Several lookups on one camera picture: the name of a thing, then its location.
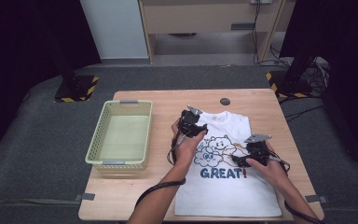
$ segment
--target table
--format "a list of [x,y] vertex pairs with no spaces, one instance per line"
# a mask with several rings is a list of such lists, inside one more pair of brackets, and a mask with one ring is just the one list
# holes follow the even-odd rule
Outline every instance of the table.
[[[228,98],[230,105],[221,105]],[[118,91],[114,100],[153,101],[152,131],[150,135],[147,167],[142,172],[112,172],[91,169],[86,193],[95,194],[93,200],[83,200],[79,217],[83,220],[127,220],[139,196],[165,176],[172,165],[167,162],[171,147],[171,125],[180,117],[187,105],[208,113],[230,111],[249,117],[252,133],[272,135],[268,140],[280,157],[291,164],[289,177],[302,195],[314,195],[315,191],[296,148],[275,93],[270,89],[236,90],[184,90],[184,91]],[[166,221],[282,221],[292,220],[278,194],[281,217],[177,217],[172,202]],[[319,218],[324,211],[319,203],[310,203]]]

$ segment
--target t-shirt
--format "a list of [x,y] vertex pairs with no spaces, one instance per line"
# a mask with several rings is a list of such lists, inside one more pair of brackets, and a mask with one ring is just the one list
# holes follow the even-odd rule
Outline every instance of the t-shirt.
[[176,193],[174,214],[208,217],[278,217],[282,211],[274,188],[254,168],[240,168],[230,155],[248,155],[249,119],[231,112],[200,114],[197,125],[208,133],[197,147]]

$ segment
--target laundry basket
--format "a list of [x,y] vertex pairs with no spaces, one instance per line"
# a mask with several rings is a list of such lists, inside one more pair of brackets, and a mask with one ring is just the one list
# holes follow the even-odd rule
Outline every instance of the laundry basket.
[[147,100],[105,102],[86,163],[99,170],[144,170],[152,108]]

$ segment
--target wire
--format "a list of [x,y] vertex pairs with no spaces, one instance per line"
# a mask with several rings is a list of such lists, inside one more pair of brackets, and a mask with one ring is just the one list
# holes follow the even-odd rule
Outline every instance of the wire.
[[281,164],[283,163],[282,168],[283,168],[283,170],[284,170],[286,173],[288,173],[289,170],[290,170],[290,163],[287,162],[287,161],[282,160],[281,157],[279,157],[276,152],[271,151],[271,150],[268,150],[268,152],[269,152],[269,154],[270,154],[271,156],[273,156],[273,157],[275,157],[275,158],[278,158],[278,159],[279,159],[279,163],[281,163]]
[[284,60],[282,60],[282,59],[280,59],[280,58],[274,53],[273,49],[276,50],[275,48],[272,47],[272,45],[270,45],[270,46],[269,46],[269,50],[271,51],[272,56],[274,56],[274,58],[276,58],[276,59],[278,60],[277,62],[278,62],[278,63],[283,63],[284,65],[290,67],[290,63],[289,63],[289,62],[286,62],[286,61],[284,61]]
[[289,206],[289,204],[284,201],[284,207],[287,209],[287,211],[289,211],[291,214],[297,216],[297,217],[301,217],[302,219],[307,220],[308,222],[311,223],[316,223],[316,224],[324,224],[324,222],[322,222],[321,220],[314,218],[314,217],[309,217],[303,213],[297,212],[295,209],[293,209],[292,207]]
[[312,90],[316,94],[323,94],[327,89],[329,82],[329,64],[328,67],[325,68],[316,61],[319,57],[316,57],[311,63],[309,68],[305,71],[305,78],[308,80],[309,85],[312,87]]
[[167,154],[167,160],[170,164],[175,165],[176,163],[176,156],[173,156],[173,153],[175,153],[175,150],[182,144],[182,142],[185,140],[186,135],[184,134],[182,138],[179,140],[179,142],[175,143],[175,145],[168,151]]
[[[265,60],[265,61],[262,61],[260,62],[258,60],[258,54],[257,54],[257,31],[255,29],[255,25],[257,23],[257,18],[258,18],[258,15],[260,13],[260,8],[261,8],[261,1],[260,0],[256,0],[256,6],[255,6],[255,24],[254,24],[254,27],[252,29],[252,32],[251,32],[251,37],[252,37],[252,41],[254,42],[254,45],[255,45],[255,53],[254,53],[254,58],[253,58],[253,62],[254,64],[258,64],[260,66],[275,66],[275,67],[282,67],[282,68],[287,68],[287,66],[289,66],[287,64],[287,62],[279,59],[275,54],[272,53],[272,55],[274,55],[275,58],[278,59],[278,61],[276,60]],[[273,62],[273,63],[283,63],[283,65],[285,66],[281,66],[281,65],[278,65],[278,64],[262,64],[262,63],[270,63],[270,62]]]
[[293,101],[293,100],[302,100],[302,99],[322,99],[320,96],[308,96],[308,97],[286,97],[284,100],[279,102],[280,105],[283,105],[286,102]]
[[294,116],[293,118],[287,120],[287,122],[290,122],[293,119],[296,119],[296,118],[300,117],[301,115],[303,115],[303,114],[305,114],[307,112],[310,112],[312,110],[316,110],[316,109],[319,109],[319,108],[323,108],[323,107],[324,107],[324,105],[319,105],[319,106],[313,107],[312,109],[308,109],[308,110],[304,110],[302,112],[298,112],[298,113],[295,113],[295,114],[287,115],[287,116],[285,116],[285,118],[289,118],[289,117]]
[[54,199],[14,199],[3,200],[0,204],[38,204],[38,205],[80,205],[81,201],[65,201]]
[[156,189],[171,187],[171,186],[184,185],[185,182],[186,182],[186,179],[183,179],[181,181],[169,181],[169,182],[163,182],[163,183],[156,184],[155,186],[150,187],[143,194],[141,194],[141,196],[138,198],[138,201],[136,201],[135,207],[141,202],[141,200],[144,197],[146,197],[147,194],[151,193],[152,191],[155,191]]

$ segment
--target hazard tape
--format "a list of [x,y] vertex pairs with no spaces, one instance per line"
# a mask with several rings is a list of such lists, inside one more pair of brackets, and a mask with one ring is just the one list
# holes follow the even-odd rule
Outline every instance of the hazard tape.
[[275,95],[277,97],[286,98],[286,97],[312,97],[313,96],[312,93],[309,92],[280,92],[280,90],[278,90],[277,84],[272,78],[272,74],[266,73],[266,78],[271,89],[275,92]]
[[92,95],[92,93],[95,90],[95,86],[97,85],[98,82],[98,77],[94,77],[94,79],[92,80],[92,82],[90,83],[89,86],[89,90],[87,91],[87,95],[84,97],[62,97],[62,98],[55,98],[55,102],[59,103],[59,102],[66,102],[66,103],[71,103],[71,102],[76,102],[76,101],[88,101]]

